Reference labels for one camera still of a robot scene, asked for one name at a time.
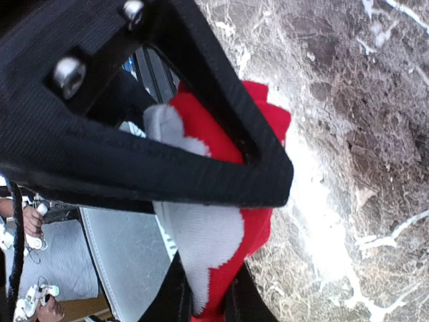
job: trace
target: black cable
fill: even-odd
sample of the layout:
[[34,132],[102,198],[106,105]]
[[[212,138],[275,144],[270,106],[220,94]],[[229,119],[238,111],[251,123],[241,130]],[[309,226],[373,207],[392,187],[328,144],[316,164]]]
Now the black cable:
[[7,292],[7,308],[9,316],[13,317],[18,300],[19,283],[21,281],[22,268],[24,265],[24,222],[22,213],[22,195],[18,186],[6,180],[7,188],[11,192],[13,202],[13,218],[15,219],[16,232],[13,247],[12,273],[9,277],[9,290]]
[[11,317],[9,316],[6,297],[6,258],[3,252],[0,252],[0,268],[4,272],[4,274],[0,274],[0,321],[10,321]]

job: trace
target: hand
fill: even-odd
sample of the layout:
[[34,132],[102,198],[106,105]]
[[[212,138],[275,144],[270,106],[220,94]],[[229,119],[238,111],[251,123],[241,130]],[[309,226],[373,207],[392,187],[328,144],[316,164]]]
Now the hand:
[[39,322],[59,322],[64,318],[64,311],[60,303],[54,297],[50,297],[44,307],[39,301],[36,316]]
[[42,236],[43,216],[40,215],[33,207],[29,206],[23,210],[24,231],[32,237]]

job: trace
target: gray panel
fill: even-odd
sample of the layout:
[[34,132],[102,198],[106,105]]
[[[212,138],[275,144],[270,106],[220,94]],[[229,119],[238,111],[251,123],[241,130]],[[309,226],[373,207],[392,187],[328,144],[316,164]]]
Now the gray panel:
[[136,322],[158,293],[170,265],[155,216],[106,209],[80,211],[115,318]]
[[158,84],[158,90],[161,95],[162,101],[160,103],[167,103],[176,94],[173,93],[172,88],[170,86],[170,82],[168,80],[167,73],[169,73],[170,70],[166,70],[164,68],[164,63],[153,49],[147,49],[147,52],[149,53],[149,58],[154,72],[155,81]]
[[172,78],[173,78],[173,84],[174,84],[174,86],[175,86],[176,88],[178,88],[178,87],[179,87],[180,79],[179,79],[179,77],[176,75],[176,73],[175,73],[175,72],[171,71],[171,73],[172,73]]
[[152,98],[159,102],[160,98],[157,95],[157,91],[155,88],[155,79],[154,76],[151,75],[151,70],[149,69],[149,62],[146,59],[146,54],[142,48],[137,49],[135,52],[135,59],[137,62],[137,67],[139,69],[139,75],[141,77],[141,82],[143,86],[148,91],[148,93],[152,96]]

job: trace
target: striped fabric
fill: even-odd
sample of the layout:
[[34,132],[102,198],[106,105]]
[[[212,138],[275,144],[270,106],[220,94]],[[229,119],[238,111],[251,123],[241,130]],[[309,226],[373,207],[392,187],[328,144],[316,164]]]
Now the striped fabric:
[[[34,284],[60,288],[59,301],[90,299],[99,294],[97,275],[80,223],[76,220],[43,226],[48,249],[32,251],[24,260],[19,297]],[[6,251],[7,275],[11,274],[13,248]]]

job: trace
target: black plastic frame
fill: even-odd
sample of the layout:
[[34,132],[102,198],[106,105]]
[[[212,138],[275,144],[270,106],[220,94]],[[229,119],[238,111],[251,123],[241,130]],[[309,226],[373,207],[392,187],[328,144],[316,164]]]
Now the black plastic frame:
[[[110,199],[109,206],[120,209],[127,203],[146,207],[151,200],[241,207],[286,203],[292,164],[193,0],[145,1],[143,23],[134,32],[119,14],[123,1],[50,0],[37,6],[21,12],[13,28],[0,30],[0,172],[7,178],[48,198],[83,205]],[[242,151],[246,166],[84,118],[142,44],[154,48],[189,86]],[[65,102],[49,79],[70,52],[86,63],[88,73]]]

